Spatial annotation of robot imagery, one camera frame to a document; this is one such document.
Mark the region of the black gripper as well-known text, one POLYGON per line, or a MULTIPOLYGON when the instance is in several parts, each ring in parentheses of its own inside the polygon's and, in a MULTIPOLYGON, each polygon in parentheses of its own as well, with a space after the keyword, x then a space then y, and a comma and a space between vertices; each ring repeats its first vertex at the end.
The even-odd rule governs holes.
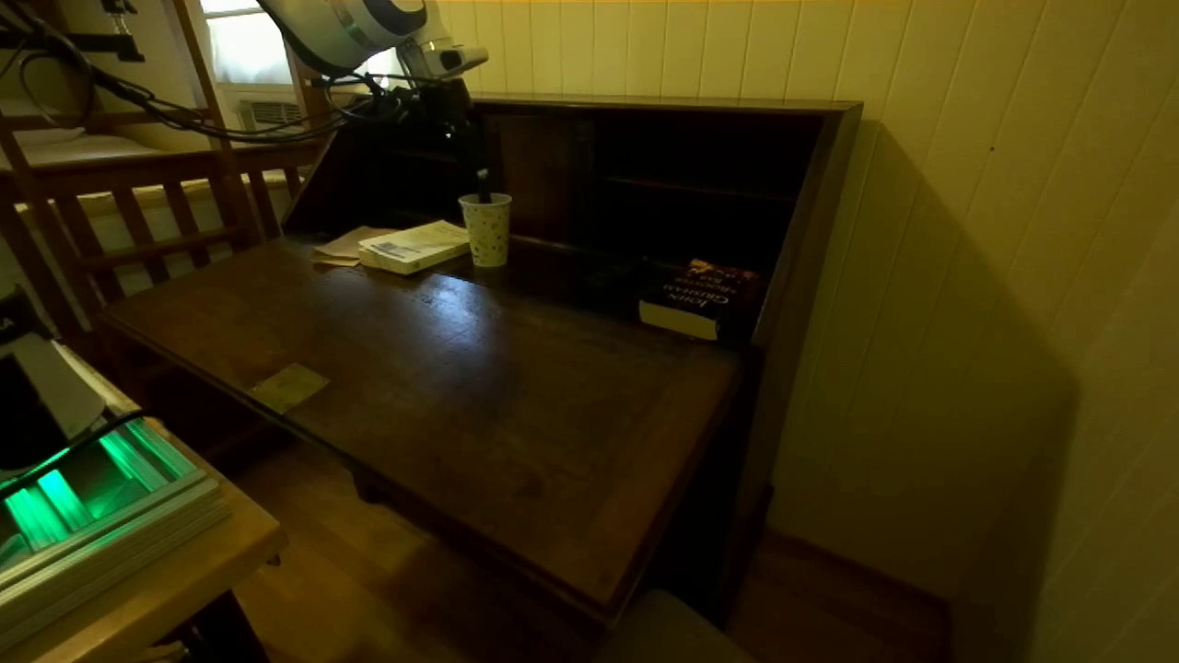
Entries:
POLYGON ((354 120, 407 149, 435 149, 466 166, 483 163, 483 138, 472 124, 472 96, 462 76, 378 91, 354 109, 354 120))

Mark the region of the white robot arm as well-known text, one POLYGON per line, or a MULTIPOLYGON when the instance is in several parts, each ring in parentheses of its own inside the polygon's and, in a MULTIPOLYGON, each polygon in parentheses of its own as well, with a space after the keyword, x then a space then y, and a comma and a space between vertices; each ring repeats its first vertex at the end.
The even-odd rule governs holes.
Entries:
POLYGON ((448 33, 435 0, 257 0, 283 44, 327 81, 363 81, 354 124, 451 149, 472 173, 488 149, 472 124, 466 75, 483 48, 448 33))

